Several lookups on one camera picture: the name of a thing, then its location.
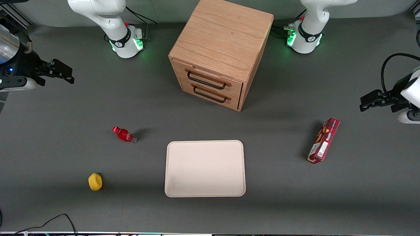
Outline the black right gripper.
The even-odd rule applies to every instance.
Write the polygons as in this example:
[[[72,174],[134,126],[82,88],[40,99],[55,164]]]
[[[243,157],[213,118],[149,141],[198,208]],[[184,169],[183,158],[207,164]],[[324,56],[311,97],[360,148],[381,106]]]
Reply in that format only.
[[[15,42],[7,43],[7,76],[25,76],[34,78],[34,81],[45,86],[46,80],[40,76],[50,76],[74,84],[73,69],[60,60],[53,59],[49,65],[43,61],[33,49],[33,43]]]

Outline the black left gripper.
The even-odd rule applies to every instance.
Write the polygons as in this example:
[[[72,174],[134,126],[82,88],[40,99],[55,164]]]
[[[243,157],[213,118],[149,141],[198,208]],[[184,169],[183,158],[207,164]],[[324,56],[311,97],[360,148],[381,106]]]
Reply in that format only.
[[[387,90],[385,93],[390,97],[390,100],[395,102],[392,105],[392,112],[396,113],[404,109],[409,109],[409,102],[406,98],[401,95],[402,90],[406,87],[411,75],[406,75],[402,79],[399,79],[391,90]],[[360,112],[374,107],[383,107],[387,105],[387,96],[382,91],[372,91],[360,98]]]

